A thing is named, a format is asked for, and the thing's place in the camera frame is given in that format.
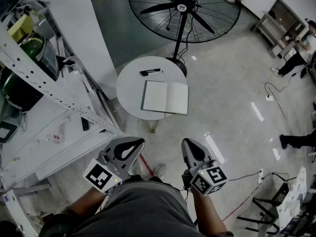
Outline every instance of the power strip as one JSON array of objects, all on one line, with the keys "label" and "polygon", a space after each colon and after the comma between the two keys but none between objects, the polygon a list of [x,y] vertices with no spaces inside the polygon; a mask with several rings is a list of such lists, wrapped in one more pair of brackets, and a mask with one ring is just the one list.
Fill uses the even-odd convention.
[{"label": "power strip", "polygon": [[263,182],[263,168],[260,168],[258,171],[258,184]]}]

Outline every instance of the person's hand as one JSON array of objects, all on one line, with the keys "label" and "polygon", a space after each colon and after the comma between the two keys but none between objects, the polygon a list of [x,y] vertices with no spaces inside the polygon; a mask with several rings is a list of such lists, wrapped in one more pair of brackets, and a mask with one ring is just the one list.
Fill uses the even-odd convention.
[{"label": "person's hand", "polygon": [[300,38],[300,37],[296,36],[296,37],[294,38],[294,42],[295,42],[295,43],[298,43],[298,42],[300,42],[300,41],[301,41],[301,38]]}]

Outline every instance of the electrical outlet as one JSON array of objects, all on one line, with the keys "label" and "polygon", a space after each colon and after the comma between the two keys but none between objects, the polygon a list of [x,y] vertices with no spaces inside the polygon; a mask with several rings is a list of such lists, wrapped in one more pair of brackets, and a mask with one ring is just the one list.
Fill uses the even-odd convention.
[{"label": "electrical outlet", "polygon": [[258,184],[263,182],[263,168],[260,168],[258,171]]},{"label": "electrical outlet", "polygon": [[273,96],[269,96],[269,97],[266,96],[266,100],[267,100],[267,101],[273,101],[274,99],[273,99]]}]

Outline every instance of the table leg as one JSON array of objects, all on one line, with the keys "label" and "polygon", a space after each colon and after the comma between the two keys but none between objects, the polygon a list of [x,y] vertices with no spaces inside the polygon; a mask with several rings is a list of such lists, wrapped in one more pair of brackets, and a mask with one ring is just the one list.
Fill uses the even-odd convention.
[{"label": "table leg", "polygon": [[150,125],[149,125],[147,120],[143,120],[143,119],[140,119],[140,120],[142,121],[142,123],[148,129],[149,132],[155,133],[155,131],[156,131],[155,129],[156,129],[157,125],[158,125],[159,119],[156,121],[153,129],[151,129],[151,127],[150,127]]}]

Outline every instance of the open notebook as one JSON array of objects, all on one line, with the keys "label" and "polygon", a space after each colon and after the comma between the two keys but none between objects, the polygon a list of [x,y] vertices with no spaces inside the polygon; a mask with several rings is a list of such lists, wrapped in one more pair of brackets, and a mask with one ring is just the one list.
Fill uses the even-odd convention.
[{"label": "open notebook", "polygon": [[142,110],[188,114],[189,86],[178,82],[146,81]]}]

